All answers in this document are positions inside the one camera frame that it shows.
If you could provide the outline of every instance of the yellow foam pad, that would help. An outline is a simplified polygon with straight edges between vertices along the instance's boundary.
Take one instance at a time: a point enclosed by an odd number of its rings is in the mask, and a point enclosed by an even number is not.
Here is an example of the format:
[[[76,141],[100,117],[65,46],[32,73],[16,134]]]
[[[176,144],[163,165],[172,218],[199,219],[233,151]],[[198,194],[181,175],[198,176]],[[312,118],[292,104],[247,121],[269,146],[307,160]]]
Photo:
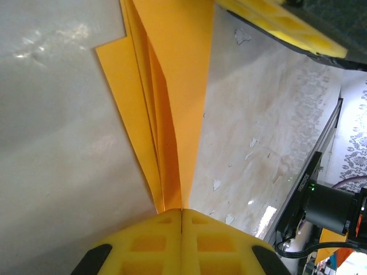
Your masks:
[[[265,274],[253,246],[272,247],[211,217],[172,209],[96,244],[112,250],[98,274]]]
[[[121,0],[127,37],[97,55],[157,211],[188,206],[213,29],[212,0]]]
[[[276,38],[316,55],[345,58],[347,49],[290,13],[285,0],[216,0],[230,10]]]

